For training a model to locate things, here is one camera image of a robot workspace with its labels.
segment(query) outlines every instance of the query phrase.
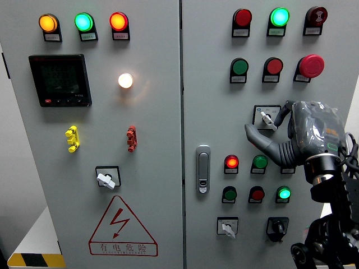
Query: warning sign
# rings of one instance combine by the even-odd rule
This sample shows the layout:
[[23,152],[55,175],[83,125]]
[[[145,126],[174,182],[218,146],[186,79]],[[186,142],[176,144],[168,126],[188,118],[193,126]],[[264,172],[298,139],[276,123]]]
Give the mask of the warning sign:
[[156,241],[124,200],[112,198],[89,241],[91,255],[157,256]]

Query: orange indicator light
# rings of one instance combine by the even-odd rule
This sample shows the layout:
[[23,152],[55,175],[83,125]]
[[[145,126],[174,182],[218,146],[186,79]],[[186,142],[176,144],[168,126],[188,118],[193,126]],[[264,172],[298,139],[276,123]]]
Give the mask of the orange indicator light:
[[40,28],[46,33],[52,33],[57,29],[57,18],[52,14],[44,14],[39,19]]
[[128,18],[122,12],[115,12],[110,17],[110,25],[115,31],[122,31],[128,25]]

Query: emergency stop button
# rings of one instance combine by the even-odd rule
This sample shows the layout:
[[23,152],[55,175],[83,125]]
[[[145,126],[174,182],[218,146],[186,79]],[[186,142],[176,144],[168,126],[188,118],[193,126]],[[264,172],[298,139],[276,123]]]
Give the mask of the emergency stop button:
[[311,78],[319,76],[324,70],[324,60],[317,54],[310,54],[300,59],[294,81],[309,83]]

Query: red push button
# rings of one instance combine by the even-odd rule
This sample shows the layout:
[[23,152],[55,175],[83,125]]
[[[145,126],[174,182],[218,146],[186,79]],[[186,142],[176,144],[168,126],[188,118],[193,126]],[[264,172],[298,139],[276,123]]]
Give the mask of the red push button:
[[308,10],[306,18],[312,26],[322,26],[328,17],[328,12],[324,7],[312,7]]
[[240,27],[246,27],[252,21],[252,13],[249,10],[238,10],[234,16],[234,21]]
[[278,74],[283,69],[283,62],[280,59],[272,59],[267,64],[267,70],[272,75]]
[[299,65],[301,75],[314,78],[319,76],[324,70],[324,60],[317,54],[305,56]]
[[264,192],[263,191],[255,191],[252,194],[253,200],[260,201],[264,198]]
[[249,191],[248,203],[262,203],[264,190],[261,186],[254,186]]

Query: wall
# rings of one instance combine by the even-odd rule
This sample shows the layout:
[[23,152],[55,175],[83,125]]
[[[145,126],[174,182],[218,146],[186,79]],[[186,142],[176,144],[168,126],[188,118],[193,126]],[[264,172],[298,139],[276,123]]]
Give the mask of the wall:
[[46,200],[2,60],[0,89],[0,249],[8,259],[45,209]]

